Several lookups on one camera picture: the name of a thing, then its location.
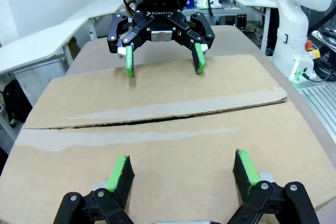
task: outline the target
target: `metal plate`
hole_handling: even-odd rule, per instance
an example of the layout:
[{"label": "metal plate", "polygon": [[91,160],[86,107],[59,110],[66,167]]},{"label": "metal plate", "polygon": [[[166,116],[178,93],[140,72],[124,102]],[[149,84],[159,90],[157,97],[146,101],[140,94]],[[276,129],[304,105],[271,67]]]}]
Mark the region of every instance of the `metal plate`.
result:
[{"label": "metal plate", "polygon": [[336,84],[298,89],[336,143]]},{"label": "metal plate", "polygon": [[173,31],[152,31],[152,42],[171,41]]}]

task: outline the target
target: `white desk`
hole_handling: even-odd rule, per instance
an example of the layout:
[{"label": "white desk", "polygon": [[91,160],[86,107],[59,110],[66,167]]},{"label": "white desk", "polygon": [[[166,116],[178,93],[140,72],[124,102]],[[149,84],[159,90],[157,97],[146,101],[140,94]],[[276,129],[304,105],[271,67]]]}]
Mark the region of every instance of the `white desk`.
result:
[{"label": "white desk", "polygon": [[318,39],[319,41],[321,41],[323,44],[325,44],[326,46],[328,46],[331,50],[333,50],[334,52],[336,52],[336,47],[329,44],[327,41],[322,40],[322,35],[318,34],[318,31],[313,31],[312,36],[314,36],[316,39]]},{"label": "white desk", "polygon": [[87,18],[89,29],[93,32],[93,38],[97,39],[97,34],[92,19],[115,13],[122,4],[122,0],[96,0],[75,12],[66,21],[77,18]]},{"label": "white desk", "polygon": [[34,106],[37,99],[28,92],[29,88],[27,86],[30,85],[34,92],[40,94],[43,92],[43,88],[33,87],[34,84],[30,83],[30,81],[25,83],[24,76],[15,73],[15,71],[52,60],[52,57],[60,48],[63,48],[67,64],[71,66],[73,59],[68,47],[68,41],[87,20],[87,18],[74,19],[39,31],[0,48],[0,74],[13,72],[28,100]]},{"label": "white desk", "polygon": [[255,9],[254,7],[264,7],[266,8],[265,13],[265,24],[264,24],[264,34],[262,36],[261,42],[261,51],[266,52],[267,47],[267,40],[268,40],[268,28],[269,28],[269,19],[271,8],[278,8],[278,5],[275,0],[233,0],[242,5],[250,7],[253,11],[257,12],[258,14],[264,15],[261,11]]}]

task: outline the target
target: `cardboard box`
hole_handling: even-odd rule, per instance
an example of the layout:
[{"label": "cardboard box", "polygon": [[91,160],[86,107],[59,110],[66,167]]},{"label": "cardboard box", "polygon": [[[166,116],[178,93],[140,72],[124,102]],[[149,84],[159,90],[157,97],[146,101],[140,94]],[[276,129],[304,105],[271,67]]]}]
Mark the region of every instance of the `cardboard box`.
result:
[{"label": "cardboard box", "polygon": [[[63,195],[88,194],[119,155],[130,155],[135,172],[127,208],[134,223],[226,223],[239,206],[236,148],[280,186],[302,182],[316,208],[333,199],[329,159],[255,58],[207,64],[203,76],[179,61],[138,66],[131,80],[123,69],[54,80],[0,178],[0,219],[52,223]],[[260,223],[277,222],[264,216]]]}]

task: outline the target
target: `green gripper pad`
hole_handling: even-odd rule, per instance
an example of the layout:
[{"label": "green gripper pad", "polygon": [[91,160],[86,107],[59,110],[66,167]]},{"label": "green gripper pad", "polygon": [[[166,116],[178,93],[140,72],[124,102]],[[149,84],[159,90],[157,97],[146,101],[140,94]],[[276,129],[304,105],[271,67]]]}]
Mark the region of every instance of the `green gripper pad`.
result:
[{"label": "green gripper pad", "polygon": [[260,181],[247,150],[236,150],[233,173],[241,199],[244,201],[251,192],[252,187]]},{"label": "green gripper pad", "polygon": [[119,156],[113,169],[106,189],[113,193],[116,201],[122,209],[125,209],[128,194],[131,190],[134,172],[129,156]]},{"label": "green gripper pad", "polygon": [[134,61],[133,61],[132,46],[126,46],[126,72],[128,78],[134,77]]},{"label": "green gripper pad", "polygon": [[196,73],[198,74],[203,73],[206,63],[205,63],[205,59],[204,59],[204,55],[203,55],[200,43],[195,43],[193,50],[192,50],[192,56],[194,60],[194,66],[195,66]]}]

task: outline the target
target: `screw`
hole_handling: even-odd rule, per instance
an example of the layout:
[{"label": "screw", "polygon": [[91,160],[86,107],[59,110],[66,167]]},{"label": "screw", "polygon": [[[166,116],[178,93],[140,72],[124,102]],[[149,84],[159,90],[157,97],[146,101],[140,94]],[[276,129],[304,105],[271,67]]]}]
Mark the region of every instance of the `screw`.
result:
[{"label": "screw", "polygon": [[261,188],[266,190],[268,189],[268,184],[267,183],[262,183]]},{"label": "screw", "polygon": [[296,191],[298,189],[298,187],[296,185],[291,185],[289,187],[292,191]]}]

